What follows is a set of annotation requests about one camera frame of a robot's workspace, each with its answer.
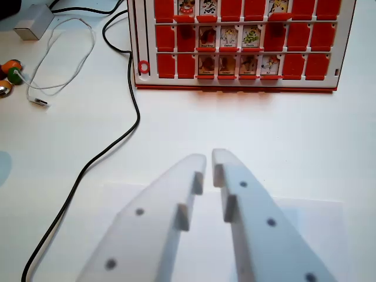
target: white power adapter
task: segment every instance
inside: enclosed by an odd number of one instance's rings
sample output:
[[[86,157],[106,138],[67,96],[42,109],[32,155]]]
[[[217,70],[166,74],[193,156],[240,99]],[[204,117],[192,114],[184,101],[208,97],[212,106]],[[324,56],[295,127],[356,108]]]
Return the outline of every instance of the white power adapter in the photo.
[[[53,20],[53,13],[45,4],[31,5],[14,31],[22,40],[40,40]]]

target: gripper screw hole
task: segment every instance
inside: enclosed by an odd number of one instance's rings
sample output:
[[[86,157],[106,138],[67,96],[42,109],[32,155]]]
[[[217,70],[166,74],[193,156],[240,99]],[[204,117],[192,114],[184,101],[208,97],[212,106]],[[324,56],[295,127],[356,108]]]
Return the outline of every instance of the gripper screw hole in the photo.
[[[316,276],[313,273],[307,273],[305,275],[305,280],[307,282],[317,282]]]
[[[136,210],[136,215],[141,216],[144,214],[144,212],[145,212],[144,209],[139,208]]]
[[[105,265],[105,268],[107,270],[113,270],[114,268],[116,267],[116,260],[115,259],[108,259],[108,261],[106,261],[106,265]]]
[[[276,223],[276,221],[275,221],[274,219],[268,219],[266,222],[267,222],[268,225],[271,226],[271,227],[274,227],[274,226],[277,225],[277,223]]]

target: white usb cable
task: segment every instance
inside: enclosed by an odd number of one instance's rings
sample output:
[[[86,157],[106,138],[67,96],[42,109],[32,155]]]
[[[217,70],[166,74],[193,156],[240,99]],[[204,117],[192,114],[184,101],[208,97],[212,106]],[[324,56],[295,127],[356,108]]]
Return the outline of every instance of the white usb cable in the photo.
[[[40,65],[42,64],[43,60],[47,57],[47,54],[48,52],[50,51],[51,47],[53,46],[53,44],[58,40],[58,38],[60,37],[60,35],[50,44],[50,41],[52,39],[52,36],[53,36],[53,32],[55,31],[55,29],[61,25],[61,24],[64,24],[65,22],[67,21],[71,21],[73,19],[77,19],[81,22],[83,22],[89,29],[90,31],[90,34],[91,34],[91,38],[92,38],[92,46],[90,47],[90,50],[89,52],[82,58],[82,60],[79,62],[75,72],[73,73],[72,77],[68,79],[68,81],[64,82],[64,83],[61,83],[61,84],[58,84],[58,85],[52,85],[52,86],[46,86],[46,87],[37,87],[37,86],[32,86],[32,83],[33,83],[33,80],[34,80],[34,77],[36,75],[36,72],[38,71]],[[37,97],[33,97],[33,96],[30,96],[29,95],[29,88],[34,88],[34,89],[38,89],[38,90],[42,90],[42,89],[52,89],[52,88],[57,88],[57,87],[61,87],[58,91],[56,91],[55,93],[53,94],[47,94],[48,96],[53,96],[53,95],[56,95],[57,93],[59,93],[60,90],[62,90],[65,86],[67,86],[68,84],[70,84],[74,78],[79,74],[79,72],[81,71],[82,69],[82,66],[83,64],[85,63],[86,59],[89,57],[89,55],[91,54],[91,52],[93,51],[93,48],[95,46],[95,36],[94,36],[94,31],[92,29],[92,27],[87,23],[85,22],[83,19],[80,19],[80,18],[71,18],[71,19],[67,19],[65,21],[62,21],[61,23],[59,23],[58,25],[55,26],[55,28],[52,30],[52,33],[51,33],[51,36],[50,38],[48,39],[48,43],[47,43],[47,50],[46,50],[46,53],[44,54],[43,58],[41,59],[41,61],[37,64],[35,70],[34,70],[34,73],[32,74],[31,76],[31,80],[30,82],[27,82],[26,79],[22,76],[22,74],[18,71],[18,70],[15,70],[14,73],[17,74],[23,82],[25,82],[28,87],[26,89],[26,97],[28,98],[28,100],[30,102],[33,102],[33,103],[37,103],[41,106],[50,106],[50,104],[40,98],[37,98]]]

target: green bead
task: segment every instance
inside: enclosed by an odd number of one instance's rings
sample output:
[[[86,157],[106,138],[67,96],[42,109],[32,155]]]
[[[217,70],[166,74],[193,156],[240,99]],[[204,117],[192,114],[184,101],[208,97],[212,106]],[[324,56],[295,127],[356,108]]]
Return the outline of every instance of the green bead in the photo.
[[[8,72],[8,80],[14,85],[20,85],[22,83],[22,79],[16,73],[14,73],[15,70],[21,73],[19,68],[16,68],[16,67],[10,68]]]

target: orange bead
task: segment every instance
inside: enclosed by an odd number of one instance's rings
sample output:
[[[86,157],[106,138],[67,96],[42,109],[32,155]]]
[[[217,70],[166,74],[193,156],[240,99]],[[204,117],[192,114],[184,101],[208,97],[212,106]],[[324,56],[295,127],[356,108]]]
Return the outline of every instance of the orange bead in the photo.
[[[1,66],[1,70],[6,74],[8,74],[10,68],[18,68],[21,70],[22,65],[18,61],[10,60]]]
[[[0,80],[0,86],[12,89],[12,84],[7,80]]]

